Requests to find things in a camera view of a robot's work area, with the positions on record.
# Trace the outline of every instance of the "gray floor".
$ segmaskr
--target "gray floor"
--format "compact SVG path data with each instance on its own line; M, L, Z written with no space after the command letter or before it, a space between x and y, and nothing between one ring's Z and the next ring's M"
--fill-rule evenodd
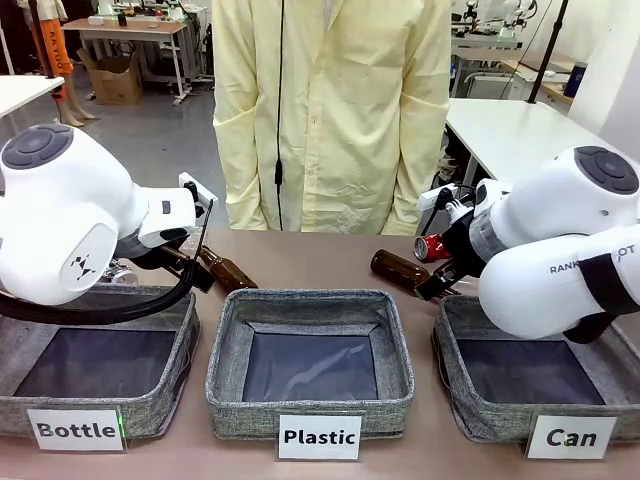
M78 98L91 91L91 83L80 68L74 72ZM218 145L211 125L213 92L197 88L180 106L172 105L168 93L145 91L140 103L132 106L102 106L85 101L87 111L99 120L83 130L109 150L142 186L177 186L178 174L188 172L218 196L210 224L228 227L225 184L218 157ZM19 130L38 123L52 122L58 112L45 95L12 114ZM0 145L11 136L7 118L0 120Z

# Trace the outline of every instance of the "orange pants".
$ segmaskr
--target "orange pants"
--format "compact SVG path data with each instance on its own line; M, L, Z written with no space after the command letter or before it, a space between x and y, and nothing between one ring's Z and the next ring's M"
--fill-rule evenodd
M56 76L69 75L73 71L73 65L67 55L67 49L64 46L64 33L60 28L60 20L54 18L53 20L41 20L40 28L42 29L42 36L44 37L44 45L47 50L47 56L49 57L49 63L51 63L51 69ZM32 26L31 33L33 34L33 40L36 43L38 50L38 58L40 63L44 65L42 51L40 50L40 43L36 37L36 29ZM57 102L64 102L67 99L67 86L63 85L62 89L52 94L53 98Z

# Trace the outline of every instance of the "gray fabric bin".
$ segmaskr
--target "gray fabric bin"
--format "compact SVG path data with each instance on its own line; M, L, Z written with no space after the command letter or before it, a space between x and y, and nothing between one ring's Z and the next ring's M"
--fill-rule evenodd
M545 369L541 370L543 381L537 385L532 383L531 390L541 390L544 394L546 388L549 394L555 395L558 394L558 390L564 388L572 395L576 392L583 395L585 391L585 395L591 395L589 388L592 388L597 398L601 399L601 404L498 403L481 396L477 387L482 387L484 380L476 376L474 383L470 374L472 367L465 363L461 345L468 344L469 341L493 341L503 345L507 342L519 342L522 345L523 340L495 327L482 311L477 297L446 298L441 303L432 340L455 421L464 435L472 441L527 442L532 422L537 415L614 416L618 417L618 420L611 437L612 441L640 440L640 353L615 323L598 340L588 345L569 342L562 335L526 341L533 342L529 345L533 345L534 349L538 345L540 350L554 342L570 352L571 362L578 366L577 370L572 370L575 372L574 375L559 379L564 365L557 368L553 368L553 365L549 368L549 365L546 365ZM521 365L515 365L517 374ZM487 376L491 374L489 370L484 372ZM548 387L543 384L545 372ZM567 385L583 375L584 382ZM514 378L505 376L498 381L522 381L522 378ZM504 387L509 393L508 389L513 388L513 385L498 387L498 390ZM515 392L517 396L526 396L529 393L526 387L522 387L522 384L518 384L518 388L525 391Z
M377 400L245 402L254 335L368 336ZM205 385L219 438L267 440L279 416L362 416L361 438L404 433L414 394L413 371L391 296L374 290L240 290L227 297Z
M80 297L71 304L74 308L90 309L92 307L109 307L114 305L127 305L151 300L168 291L167 287L140 287L140 286L116 286L97 285L91 291ZM31 385L32 375L38 370L39 359L46 356L52 357L47 349L52 346L57 334L65 333L62 338L78 336L80 338L90 337L99 339L100 337L120 337L132 335L144 337L145 335L156 335L164 342L163 356L161 360L149 360L141 357L142 361L153 363L154 375L148 376L151 381L149 391L136 397L126 398L70 398L51 395L42 396L16 396L18 392L33 389ZM184 381L191 368L191 359L197 346L200 334L200 322L195 311L195 295L192 293L185 296L173 307L162 313L150 315L131 322L106 325L106 326L72 326L61 327L58 325L43 325L31 322L18 321L7 317L0 317L0 435L4 436L29 436L31 426L27 419L27 408L65 408L65 409L91 409L120 407L124 428L128 439L156 437L162 435L169 426L178 401L180 399ZM114 350L110 344L105 343L107 350ZM62 345L58 351L63 351L66 346ZM97 345L88 345L87 359L90 365L87 368L103 368L100 361L92 358L93 350L97 350ZM134 371L139 371L139 363L135 360L129 361L129 357L124 359L118 357L111 358L113 365L118 365L120 369L112 370L117 378L121 375L131 375ZM137 352L129 351L130 357L140 356ZM77 375L78 363L63 365L57 372L64 375ZM66 378L66 383L73 390L77 385ZM105 379L96 378L95 388L104 388ZM50 388L60 387L60 379L52 378Z

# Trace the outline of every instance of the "bottle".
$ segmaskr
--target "bottle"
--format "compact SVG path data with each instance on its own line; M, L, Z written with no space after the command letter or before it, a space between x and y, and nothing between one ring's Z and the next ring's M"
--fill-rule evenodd
M228 258L216 255L209 247L202 247L200 258L216 281L231 293L241 288L258 288L240 268Z
M424 268L386 250L378 250L373 256L371 271L412 295L418 285L431 277Z

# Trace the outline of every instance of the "white paper label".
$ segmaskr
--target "white paper label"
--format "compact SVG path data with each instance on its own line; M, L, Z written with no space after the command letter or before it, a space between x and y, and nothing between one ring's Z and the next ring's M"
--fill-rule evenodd
M617 417L540 415L529 442L529 458L601 460Z
M124 449L116 410L28 409L43 450L119 451Z
M362 417L280 415L280 458L357 460Z

